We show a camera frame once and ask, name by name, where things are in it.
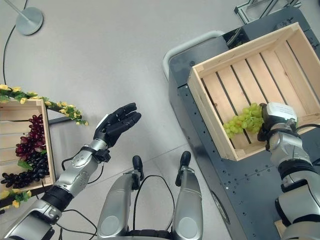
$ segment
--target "metal frame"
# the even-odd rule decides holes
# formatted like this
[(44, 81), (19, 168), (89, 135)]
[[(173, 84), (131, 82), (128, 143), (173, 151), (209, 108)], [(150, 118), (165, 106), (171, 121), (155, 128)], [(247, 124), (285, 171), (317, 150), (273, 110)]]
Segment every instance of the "metal frame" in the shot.
[[(284, 8), (289, 7), (289, 6), (299, 8), (301, 6), (301, 2), (299, 0), (287, 0), (287, 1), (288, 1), (288, 3), (285, 6), (283, 6)], [(277, 4), (278, 0), (249, 0), (247, 3), (244, 3), (244, 4), (237, 6), (234, 9), (234, 12), (239, 15), (239, 17), (241, 18), (241, 20), (243, 21), (244, 24), (248, 24), (248, 23), (255, 21), (257, 19), (250, 19), (250, 17), (247, 14), (247, 10), (254, 9), (258, 5), (263, 4), (265, 2), (269, 2), (269, 4), (266, 6), (266, 8), (262, 11), (260, 16), (257, 18), (257, 19), (261, 19), (261, 18), (269, 15), (270, 13), (272, 13), (271, 11), (274, 8), (274, 6)]]

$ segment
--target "empty wooden crate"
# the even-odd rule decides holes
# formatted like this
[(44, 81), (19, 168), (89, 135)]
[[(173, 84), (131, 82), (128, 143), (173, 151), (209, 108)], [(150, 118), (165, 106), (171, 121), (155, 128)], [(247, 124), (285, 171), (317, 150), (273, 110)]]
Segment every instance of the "empty wooden crate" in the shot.
[[(195, 65), (188, 86), (221, 157), (241, 160), (265, 149), (257, 134), (228, 139), (223, 124), (251, 103), (294, 108), (298, 124), (320, 124), (320, 61), (298, 23)], [(309, 131), (305, 128), (300, 133)]]

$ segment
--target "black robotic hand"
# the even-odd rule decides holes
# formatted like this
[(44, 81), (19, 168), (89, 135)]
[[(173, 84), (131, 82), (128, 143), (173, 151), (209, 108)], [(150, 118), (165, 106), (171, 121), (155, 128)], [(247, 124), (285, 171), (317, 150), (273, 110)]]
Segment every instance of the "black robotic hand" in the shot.
[(141, 114), (136, 110), (136, 103), (133, 102), (109, 114), (97, 126), (93, 139), (101, 139), (107, 144), (108, 148), (113, 147), (120, 135), (135, 125), (141, 118)]

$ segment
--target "green grapes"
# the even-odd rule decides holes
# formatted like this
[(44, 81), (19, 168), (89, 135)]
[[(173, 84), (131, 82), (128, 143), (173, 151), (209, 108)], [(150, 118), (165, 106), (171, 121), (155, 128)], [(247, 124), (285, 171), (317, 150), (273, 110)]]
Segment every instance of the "green grapes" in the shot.
[(241, 114), (225, 122), (223, 128), (228, 138), (231, 139), (235, 134), (243, 133), (244, 129), (251, 133), (258, 133), (263, 122), (262, 108), (253, 102), (249, 107), (243, 108)]

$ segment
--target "flower garland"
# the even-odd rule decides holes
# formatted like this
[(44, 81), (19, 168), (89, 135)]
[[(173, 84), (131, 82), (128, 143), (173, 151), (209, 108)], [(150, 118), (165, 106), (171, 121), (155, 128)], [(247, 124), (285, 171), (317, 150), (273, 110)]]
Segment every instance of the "flower garland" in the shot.
[(81, 111), (76, 109), (72, 104), (67, 104), (65, 101), (53, 102), (45, 96), (38, 96), (36, 92), (23, 92), (21, 87), (9, 87), (4, 84), (0, 84), (0, 103), (8, 103), (10, 99), (18, 100), (21, 104), (24, 104), (28, 99), (43, 99), (45, 106), (55, 112), (60, 112), (66, 117), (75, 121), (77, 125), (88, 126), (89, 123), (86, 120), (82, 120)]
[(0, 208), (0, 210), (6, 210), (9, 209), (11, 206), (15, 208), (19, 208), (21, 202), (26, 202), (28, 201), (29, 198), (31, 198), (31, 191), (24, 191), (20, 192), (19, 189), (12, 189), (10, 191), (4, 190), (0, 192), (0, 200), (5, 199), (7, 197), (14, 197), (14, 200), (12, 201), (12, 205), (8, 205), (5, 207)]

